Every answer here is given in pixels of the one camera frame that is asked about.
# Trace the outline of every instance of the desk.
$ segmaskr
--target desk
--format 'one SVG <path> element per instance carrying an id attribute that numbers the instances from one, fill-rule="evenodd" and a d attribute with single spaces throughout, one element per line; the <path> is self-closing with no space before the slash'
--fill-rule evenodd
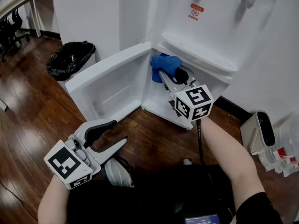
<path id="1" fill-rule="evenodd" d="M 30 3 L 33 23 L 36 29 L 37 36 L 41 36 L 41 31 L 37 19 L 36 9 L 35 9 L 35 1 L 34 0 L 11 0 L 7 3 L 2 9 L 0 9 L 0 21 L 3 21 L 9 14 L 11 14 L 14 10 L 24 5 L 25 3 Z"/>

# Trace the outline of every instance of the phone screen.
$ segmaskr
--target phone screen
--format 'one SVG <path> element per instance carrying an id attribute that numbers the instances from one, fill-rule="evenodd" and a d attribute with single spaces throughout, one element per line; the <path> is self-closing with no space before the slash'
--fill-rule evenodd
<path id="1" fill-rule="evenodd" d="M 186 224 L 220 224 L 218 215 L 185 218 Z"/>

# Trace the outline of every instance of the black baseboard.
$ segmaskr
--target black baseboard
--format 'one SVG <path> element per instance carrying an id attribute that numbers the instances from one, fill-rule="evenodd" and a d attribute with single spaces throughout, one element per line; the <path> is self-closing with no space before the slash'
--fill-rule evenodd
<path id="1" fill-rule="evenodd" d="M 24 29 L 24 28 L 21 28 L 20 31 L 22 31 L 22 32 L 30 32 L 32 34 L 36 34 L 35 29 Z M 43 31 L 43 30 L 41 30 L 41 34 L 43 36 L 47 36 L 47 37 L 51 37 L 51 38 L 54 38 L 54 39 L 61 40 L 60 34 L 57 33 L 57 32 L 49 32 L 49 31 Z"/>
<path id="2" fill-rule="evenodd" d="M 242 124 L 252 116 L 251 113 L 231 102 L 230 100 L 224 98 L 223 96 L 220 96 L 214 102 L 214 105 L 238 118 Z"/>

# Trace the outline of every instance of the forearm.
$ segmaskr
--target forearm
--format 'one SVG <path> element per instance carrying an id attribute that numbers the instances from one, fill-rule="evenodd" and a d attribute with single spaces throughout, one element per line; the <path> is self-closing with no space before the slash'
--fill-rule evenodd
<path id="1" fill-rule="evenodd" d="M 253 159 L 236 139 L 209 118 L 202 119 L 201 130 L 208 147 L 231 180 L 237 209 L 247 198 L 264 191 Z"/>
<path id="2" fill-rule="evenodd" d="M 53 176 L 38 207 L 39 224 L 66 224 L 70 191 Z"/>

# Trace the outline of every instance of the small white device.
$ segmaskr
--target small white device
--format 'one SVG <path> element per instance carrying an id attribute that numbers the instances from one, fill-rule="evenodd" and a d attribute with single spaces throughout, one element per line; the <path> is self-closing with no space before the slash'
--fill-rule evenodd
<path id="1" fill-rule="evenodd" d="M 260 154 L 275 145 L 275 135 L 269 115 L 257 111 L 240 127 L 244 148 L 252 155 Z"/>
<path id="2" fill-rule="evenodd" d="M 100 172 L 101 165 L 120 150 L 127 142 L 124 137 L 108 145 L 106 150 L 97 150 L 93 143 L 117 124 L 116 120 L 98 119 L 83 123 L 66 142 L 58 141 L 44 157 L 50 170 L 66 185 L 75 188 Z"/>

